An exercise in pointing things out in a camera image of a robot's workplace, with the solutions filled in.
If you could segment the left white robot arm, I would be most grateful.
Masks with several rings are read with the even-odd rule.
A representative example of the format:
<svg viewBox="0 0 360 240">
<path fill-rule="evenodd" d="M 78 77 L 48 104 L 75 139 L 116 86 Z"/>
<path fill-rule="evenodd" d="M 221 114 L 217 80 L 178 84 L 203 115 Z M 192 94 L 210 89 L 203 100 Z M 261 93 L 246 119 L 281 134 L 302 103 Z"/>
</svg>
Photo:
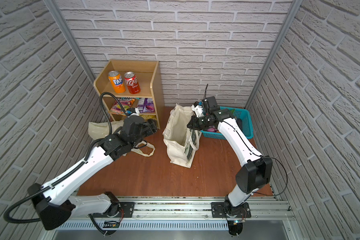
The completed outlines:
<svg viewBox="0 0 360 240">
<path fill-rule="evenodd" d="M 35 210 L 44 228 L 58 228 L 71 217 L 88 214 L 106 214 L 113 217 L 120 212 L 120 202 L 111 192 L 97 196 L 75 197 L 73 192 L 104 167 L 131 152 L 145 137 L 157 132 L 157 122 L 138 115 L 124 120 L 122 127 L 113 134 L 91 144 L 86 156 L 60 176 L 43 184 L 29 187 L 30 194 L 37 188 L 47 188 L 44 193 L 32 198 Z"/>
</svg>

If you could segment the thin cream plastic bag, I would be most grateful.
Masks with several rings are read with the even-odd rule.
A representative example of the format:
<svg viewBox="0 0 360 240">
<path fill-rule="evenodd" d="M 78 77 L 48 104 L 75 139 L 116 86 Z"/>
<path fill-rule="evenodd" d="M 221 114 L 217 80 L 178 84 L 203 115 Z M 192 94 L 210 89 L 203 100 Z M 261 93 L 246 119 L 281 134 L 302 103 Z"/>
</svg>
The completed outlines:
<svg viewBox="0 0 360 240">
<path fill-rule="evenodd" d="M 111 122 L 112 133 L 114 133 L 118 127 L 122 127 L 123 125 L 124 125 L 124 120 Z M 108 123 L 89 122 L 88 134 L 93 140 L 105 138 L 107 135 L 109 135 L 109 125 Z M 149 154 L 145 154 L 142 152 L 142 150 L 138 150 L 138 149 L 132 149 L 131 151 L 143 157 L 151 157 L 155 152 L 155 146 L 150 143 L 147 143 L 147 147 L 152 149 L 152 151 Z"/>
</svg>

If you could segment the canvas tote bag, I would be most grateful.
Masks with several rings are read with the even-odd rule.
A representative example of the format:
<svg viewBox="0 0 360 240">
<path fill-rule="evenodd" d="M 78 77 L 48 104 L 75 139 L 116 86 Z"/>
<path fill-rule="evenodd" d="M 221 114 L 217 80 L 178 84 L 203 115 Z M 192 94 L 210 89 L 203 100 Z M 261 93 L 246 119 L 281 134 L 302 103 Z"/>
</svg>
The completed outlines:
<svg viewBox="0 0 360 240">
<path fill-rule="evenodd" d="M 167 126 L 163 132 L 167 155 L 171 163 L 185 168 L 192 166 L 202 135 L 200 131 L 187 127 L 193 115 L 191 107 L 176 105 L 170 112 Z"/>
</svg>

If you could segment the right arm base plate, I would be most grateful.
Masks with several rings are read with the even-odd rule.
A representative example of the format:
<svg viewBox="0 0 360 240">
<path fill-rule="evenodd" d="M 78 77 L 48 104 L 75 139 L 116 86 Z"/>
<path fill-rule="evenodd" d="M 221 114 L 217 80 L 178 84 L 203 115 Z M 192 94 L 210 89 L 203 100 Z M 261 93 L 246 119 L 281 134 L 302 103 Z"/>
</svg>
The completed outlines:
<svg viewBox="0 0 360 240">
<path fill-rule="evenodd" d="M 213 218 L 251 218 L 251 210 L 248 203 L 232 207 L 230 202 L 212 202 L 211 210 Z"/>
</svg>

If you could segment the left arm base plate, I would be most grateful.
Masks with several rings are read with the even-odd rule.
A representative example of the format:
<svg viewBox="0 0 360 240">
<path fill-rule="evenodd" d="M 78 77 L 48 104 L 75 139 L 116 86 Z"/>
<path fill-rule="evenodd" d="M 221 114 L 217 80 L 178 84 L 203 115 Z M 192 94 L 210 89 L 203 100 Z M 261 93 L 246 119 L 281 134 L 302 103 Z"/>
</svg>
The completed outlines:
<svg viewBox="0 0 360 240">
<path fill-rule="evenodd" d="M 92 214 L 94 218 L 131 218 L 134 213 L 134 202 L 119 202 L 117 205 L 112 204 L 105 213 Z"/>
</svg>

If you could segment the purple candy bag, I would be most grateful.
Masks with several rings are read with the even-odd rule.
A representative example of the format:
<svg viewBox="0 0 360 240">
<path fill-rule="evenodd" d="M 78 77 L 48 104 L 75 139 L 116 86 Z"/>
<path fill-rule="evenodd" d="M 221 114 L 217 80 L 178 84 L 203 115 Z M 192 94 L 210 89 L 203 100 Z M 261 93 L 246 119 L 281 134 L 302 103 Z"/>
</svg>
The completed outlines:
<svg viewBox="0 0 360 240">
<path fill-rule="evenodd" d="M 137 108 L 140 113 L 154 113 L 155 106 L 153 99 L 151 98 L 140 98 L 138 100 Z"/>
</svg>

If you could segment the orange Fanta can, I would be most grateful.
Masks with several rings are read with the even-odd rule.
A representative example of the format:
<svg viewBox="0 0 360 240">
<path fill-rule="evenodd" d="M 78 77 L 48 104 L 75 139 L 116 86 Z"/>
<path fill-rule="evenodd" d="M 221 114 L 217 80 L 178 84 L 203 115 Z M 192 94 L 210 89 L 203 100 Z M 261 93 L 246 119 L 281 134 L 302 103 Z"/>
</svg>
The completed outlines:
<svg viewBox="0 0 360 240">
<path fill-rule="evenodd" d="M 126 91 L 124 81 L 121 77 L 121 74 L 118 71 L 110 71 L 108 73 L 108 78 L 110 83 L 117 94 L 122 94 Z"/>
</svg>

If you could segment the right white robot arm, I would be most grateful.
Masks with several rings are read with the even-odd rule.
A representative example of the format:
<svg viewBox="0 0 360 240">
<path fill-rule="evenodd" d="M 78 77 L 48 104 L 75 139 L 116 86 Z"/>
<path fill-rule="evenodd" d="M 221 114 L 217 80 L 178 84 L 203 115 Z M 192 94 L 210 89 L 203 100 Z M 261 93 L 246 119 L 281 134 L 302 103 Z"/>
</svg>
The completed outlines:
<svg viewBox="0 0 360 240">
<path fill-rule="evenodd" d="M 273 161 L 263 156 L 247 139 L 234 115 L 218 106 L 216 98 L 208 97 L 191 106 L 195 113 L 187 127 L 205 131 L 215 127 L 228 141 L 237 155 L 241 169 L 236 174 L 236 186 L 228 194 L 226 203 L 231 211 L 242 205 L 252 194 L 270 182 Z"/>
</svg>

